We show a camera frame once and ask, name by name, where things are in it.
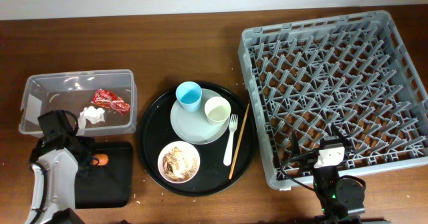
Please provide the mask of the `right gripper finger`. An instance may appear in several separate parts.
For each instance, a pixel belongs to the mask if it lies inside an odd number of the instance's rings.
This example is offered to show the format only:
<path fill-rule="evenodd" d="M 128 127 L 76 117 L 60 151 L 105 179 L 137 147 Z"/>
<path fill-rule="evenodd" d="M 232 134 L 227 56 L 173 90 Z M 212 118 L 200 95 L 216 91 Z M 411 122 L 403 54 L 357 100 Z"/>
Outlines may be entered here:
<path fill-rule="evenodd" d="M 292 157 L 300 154 L 300 146 L 298 144 L 298 137 L 296 131 L 292 131 Z"/>
<path fill-rule="evenodd" d="M 331 124 L 331 130 L 334 133 L 334 135 L 338 137 L 339 141 L 343 144 L 344 147 L 350 146 L 350 143 L 349 143 L 347 137 L 342 135 L 342 133 L 339 131 L 339 129 L 334 124 Z"/>

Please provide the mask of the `white tissue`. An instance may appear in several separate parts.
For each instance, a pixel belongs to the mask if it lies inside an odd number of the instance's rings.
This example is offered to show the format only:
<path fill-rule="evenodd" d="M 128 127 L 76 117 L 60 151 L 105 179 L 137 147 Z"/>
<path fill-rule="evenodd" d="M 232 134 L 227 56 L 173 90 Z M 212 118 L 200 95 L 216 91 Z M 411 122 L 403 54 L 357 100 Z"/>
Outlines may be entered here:
<path fill-rule="evenodd" d="M 97 124 L 99 122 L 104 122 L 104 113 L 105 110 L 103 108 L 95 108 L 93 106 L 85 107 L 82 112 L 80 112 L 78 118 L 78 126 L 80 129 L 86 127 L 87 121 L 91 124 Z"/>

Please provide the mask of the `red snack wrapper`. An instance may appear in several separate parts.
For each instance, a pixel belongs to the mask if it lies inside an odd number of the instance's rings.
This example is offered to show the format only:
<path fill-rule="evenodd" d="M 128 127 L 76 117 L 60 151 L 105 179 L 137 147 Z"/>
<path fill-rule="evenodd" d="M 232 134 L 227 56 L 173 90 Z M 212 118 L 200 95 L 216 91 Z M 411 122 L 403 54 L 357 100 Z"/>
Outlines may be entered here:
<path fill-rule="evenodd" d="M 96 90 L 91 103 L 102 108 L 112 109 L 121 115 L 130 112 L 130 104 L 115 93 L 101 88 Z"/>

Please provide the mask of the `orange carrot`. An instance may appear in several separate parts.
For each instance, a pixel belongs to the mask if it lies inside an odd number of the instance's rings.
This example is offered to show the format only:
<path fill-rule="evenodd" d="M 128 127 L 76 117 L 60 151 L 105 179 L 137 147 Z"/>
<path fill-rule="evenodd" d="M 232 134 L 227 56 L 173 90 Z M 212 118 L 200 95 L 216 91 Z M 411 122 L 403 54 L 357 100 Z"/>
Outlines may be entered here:
<path fill-rule="evenodd" d="M 109 158 L 107 154 L 95 154 L 92 156 L 93 166 L 105 166 L 108 164 Z"/>

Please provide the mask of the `food scraps and rice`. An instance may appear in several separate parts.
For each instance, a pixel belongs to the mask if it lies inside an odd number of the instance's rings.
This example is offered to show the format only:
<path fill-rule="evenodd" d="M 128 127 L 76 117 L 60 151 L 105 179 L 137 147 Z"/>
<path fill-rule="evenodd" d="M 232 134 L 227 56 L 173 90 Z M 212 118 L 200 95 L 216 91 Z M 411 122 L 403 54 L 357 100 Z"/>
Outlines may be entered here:
<path fill-rule="evenodd" d="M 196 174 L 198 160 L 194 154 L 174 147 L 163 157 L 163 170 L 172 181 L 187 181 Z"/>

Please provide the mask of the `light blue cup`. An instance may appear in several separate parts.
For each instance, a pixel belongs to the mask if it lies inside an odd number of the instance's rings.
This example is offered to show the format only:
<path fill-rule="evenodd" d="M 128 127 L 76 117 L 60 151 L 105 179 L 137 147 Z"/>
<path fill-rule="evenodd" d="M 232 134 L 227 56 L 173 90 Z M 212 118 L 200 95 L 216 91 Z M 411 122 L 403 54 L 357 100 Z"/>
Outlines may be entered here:
<path fill-rule="evenodd" d="M 200 108 L 202 89 L 196 82 L 183 82 L 175 92 L 179 104 L 188 112 L 196 112 Z"/>

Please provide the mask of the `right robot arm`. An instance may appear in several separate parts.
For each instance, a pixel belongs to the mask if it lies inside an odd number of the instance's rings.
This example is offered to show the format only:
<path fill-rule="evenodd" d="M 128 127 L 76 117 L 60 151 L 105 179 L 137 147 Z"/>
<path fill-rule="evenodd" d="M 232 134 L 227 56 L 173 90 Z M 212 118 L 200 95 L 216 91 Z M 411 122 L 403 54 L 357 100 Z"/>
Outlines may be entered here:
<path fill-rule="evenodd" d="M 320 201 L 321 216 L 311 223 L 360 223 L 364 213 L 366 183 L 357 177 L 339 175 L 342 166 L 352 152 L 352 145 L 334 125 L 332 136 L 320 140 L 320 145 L 309 152 L 301 153 L 296 133 L 292 132 L 292 155 L 290 162 L 298 162 L 302 172 L 313 176 L 312 191 Z"/>

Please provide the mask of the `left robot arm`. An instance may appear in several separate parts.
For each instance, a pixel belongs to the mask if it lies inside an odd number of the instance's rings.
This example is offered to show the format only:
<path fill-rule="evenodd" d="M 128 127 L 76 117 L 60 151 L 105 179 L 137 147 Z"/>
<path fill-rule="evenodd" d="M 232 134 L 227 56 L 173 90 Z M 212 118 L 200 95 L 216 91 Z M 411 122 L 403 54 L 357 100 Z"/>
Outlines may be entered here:
<path fill-rule="evenodd" d="M 52 110 L 37 118 L 43 136 L 29 158 L 35 177 L 26 223 L 82 223 L 76 214 L 76 178 L 88 175 L 92 166 L 94 139 L 78 136 L 67 110 Z"/>

